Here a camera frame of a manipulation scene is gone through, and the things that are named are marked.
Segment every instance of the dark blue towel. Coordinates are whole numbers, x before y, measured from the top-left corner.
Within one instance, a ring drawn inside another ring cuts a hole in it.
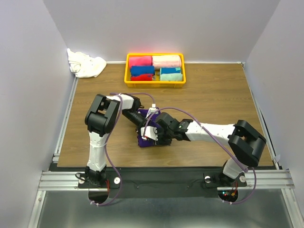
[[[161,68],[161,75],[162,74],[179,74],[181,72],[180,67],[174,68]]]
[[[131,67],[131,75],[139,76],[144,74],[154,74],[154,66],[133,66]]]

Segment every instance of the purple cloth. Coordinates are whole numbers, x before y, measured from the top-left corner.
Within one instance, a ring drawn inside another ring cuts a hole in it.
[[[138,109],[138,112],[143,116],[146,117],[147,113],[148,113],[148,109]],[[159,125],[157,123],[155,123],[155,119],[156,117],[160,114],[161,112],[154,114],[151,118],[151,121],[149,122],[148,126],[152,126],[152,127],[159,127]],[[155,145],[155,140],[153,139],[147,139],[147,140],[143,140],[141,133],[139,132],[137,135],[137,139],[138,139],[138,145],[141,148],[144,147],[150,147],[150,146],[154,146]]]

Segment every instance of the gray floor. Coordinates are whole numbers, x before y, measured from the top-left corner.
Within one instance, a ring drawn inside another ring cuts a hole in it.
[[[292,228],[280,190],[256,190],[240,205],[220,199],[122,199],[89,204],[86,191],[47,192],[39,228]]]

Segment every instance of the light pink towel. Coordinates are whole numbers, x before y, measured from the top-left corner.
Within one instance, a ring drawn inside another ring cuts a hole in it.
[[[178,55],[152,56],[155,69],[181,67],[181,58]]]
[[[129,67],[133,66],[152,66],[152,56],[130,57]]]

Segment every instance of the stack of towels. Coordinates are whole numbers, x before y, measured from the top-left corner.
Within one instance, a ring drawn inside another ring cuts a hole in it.
[[[160,71],[161,81],[182,81],[181,58],[178,55],[130,57],[131,81],[156,80]]]

